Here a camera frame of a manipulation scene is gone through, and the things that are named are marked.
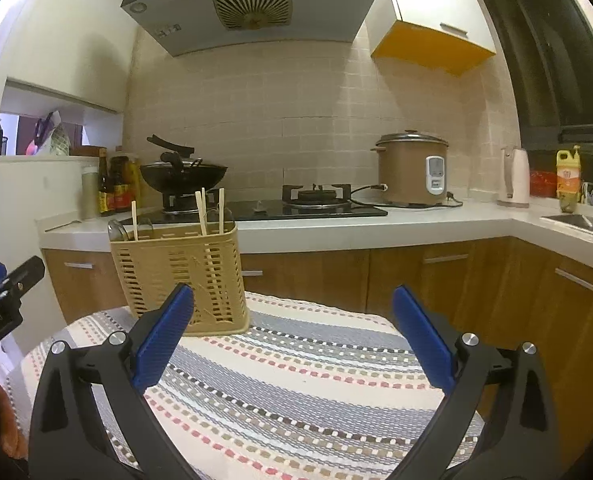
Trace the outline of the person's left hand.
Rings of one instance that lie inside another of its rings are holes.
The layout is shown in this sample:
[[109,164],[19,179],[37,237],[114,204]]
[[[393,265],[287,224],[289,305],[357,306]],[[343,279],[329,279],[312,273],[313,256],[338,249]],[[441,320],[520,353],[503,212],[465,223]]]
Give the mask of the person's left hand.
[[26,460],[28,446],[24,434],[16,426],[8,394],[0,385],[0,445],[2,450],[14,460]]

